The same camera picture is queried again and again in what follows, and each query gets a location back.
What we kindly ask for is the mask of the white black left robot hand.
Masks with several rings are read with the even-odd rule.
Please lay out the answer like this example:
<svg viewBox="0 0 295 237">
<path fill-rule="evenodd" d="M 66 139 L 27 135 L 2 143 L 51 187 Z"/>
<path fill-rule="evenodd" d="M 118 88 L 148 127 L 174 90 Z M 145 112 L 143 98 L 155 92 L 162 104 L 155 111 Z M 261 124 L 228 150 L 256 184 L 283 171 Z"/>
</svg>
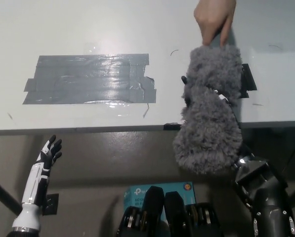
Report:
<svg viewBox="0 0 295 237">
<path fill-rule="evenodd" d="M 22 203 L 34 204 L 41 207 L 46 199 L 52 166 L 62 156 L 62 140 L 53 135 L 41 149 L 37 160 L 32 165 Z"/>
</svg>

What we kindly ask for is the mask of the bare person hand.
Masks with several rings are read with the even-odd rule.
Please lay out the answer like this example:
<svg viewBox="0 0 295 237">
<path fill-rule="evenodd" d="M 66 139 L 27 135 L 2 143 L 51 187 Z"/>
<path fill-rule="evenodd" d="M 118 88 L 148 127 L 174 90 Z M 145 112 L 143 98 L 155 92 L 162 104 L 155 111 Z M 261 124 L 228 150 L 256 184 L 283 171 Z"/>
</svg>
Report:
<svg viewBox="0 0 295 237">
<path fill-rule="evenodd" d="M 229 38 L 236 9 L 236 0 L 201 0 L 194 9 L 203 45 L 210 45 L 220 34 L 220 46 Z"/>
</svg>

